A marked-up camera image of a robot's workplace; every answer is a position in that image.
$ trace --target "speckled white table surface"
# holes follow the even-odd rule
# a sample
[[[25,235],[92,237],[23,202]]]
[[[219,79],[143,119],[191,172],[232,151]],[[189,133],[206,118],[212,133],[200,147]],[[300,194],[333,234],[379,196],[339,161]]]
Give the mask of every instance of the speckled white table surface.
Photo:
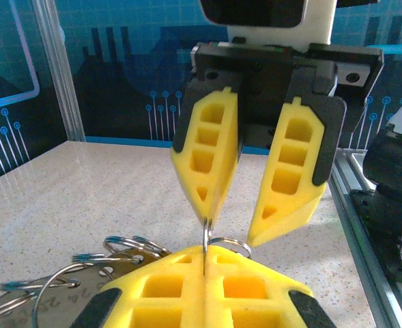
[[[242,155],[214,236],[246,240],[267,157]],[[0,177],[0,283],[54,273],[109,235],[146,236],[171,251],[201,226],[169,149],[66,142]],[[309,286],[337,327],[374,327],[329,190],[310,223],[253,250]]]

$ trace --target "yellow foam finger pad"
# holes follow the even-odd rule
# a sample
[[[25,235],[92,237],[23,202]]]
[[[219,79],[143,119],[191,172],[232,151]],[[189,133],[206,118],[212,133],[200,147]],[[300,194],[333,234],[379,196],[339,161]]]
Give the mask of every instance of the yellow foam finger pad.
[[[326,182],[312,183],[324,126],[295,97],[283,105],[248,233],[256,247],[309,221]]]
[[[104,328],[203,328],[202,246],[148,264],[101,290],[121,295]]]
[[[199,220],[214,223],[238,161],[238,95],[231,88],[195,103],[184,147],[172,148],[171,158]]]
[[[240,254],[189,247],[108,283],[121,294],[104,328],[301,328],[290,296],[296,282]]]
[[[240,254],[209,246],[205,284],[206,328],[306,327],[289,297],[310,289]]]

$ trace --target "keychain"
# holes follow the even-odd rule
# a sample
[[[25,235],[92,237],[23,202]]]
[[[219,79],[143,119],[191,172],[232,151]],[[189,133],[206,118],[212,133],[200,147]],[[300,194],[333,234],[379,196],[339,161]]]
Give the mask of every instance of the keychain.
[[[105,284],[171,254],[141,236],[109,236],[104,247],[111,255],[77,254],[50,277],[1,284],[0,328],[35,327],[33,309],[39,327],[69,327]]]
[[[134,246],[120,237],[106,242]],[[335,328],[309,287],[250,258],[246,243],[212,238],[206,219],[202,245],[109,282],[70,328]]]

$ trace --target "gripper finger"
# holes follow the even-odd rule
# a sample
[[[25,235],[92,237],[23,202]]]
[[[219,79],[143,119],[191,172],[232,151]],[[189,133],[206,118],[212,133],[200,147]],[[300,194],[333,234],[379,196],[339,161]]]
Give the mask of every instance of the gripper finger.
[[[259,246],[307,223],[326,182],[313,184],[325,127],[301,98],[283,105],[274,134],[248,244]]]
[[[198,100],[182,149],[171,149],[180,184],[199,220],[216,221],[238,163],[238,94],[226,87]]]

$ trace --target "yellow foam gripper pad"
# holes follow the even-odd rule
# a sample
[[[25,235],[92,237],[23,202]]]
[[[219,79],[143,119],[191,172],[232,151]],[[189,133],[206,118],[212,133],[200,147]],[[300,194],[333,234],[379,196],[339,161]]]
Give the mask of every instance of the yellow foam gripper pad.
[[[187,129],[182,151],[171,148],[172,162],[201,223],[214,223],[238,163],[238,95],[226,87],[197,101]]]
[[[306,327],[289,296],[290,290],[313,296],[300,282],[213,245],[205,267],[205,327]]]
[[[266,243],[311,218],[326,188],[326,182],[319,186],[312,182],[324,129],[311,108],[301,105],[301,98],[283,105],[248,233],[249,245]]]
[[[189,247],[108,283],[121,295],[104,328],[306,327],[288,292],[305,285],[228,249]]]

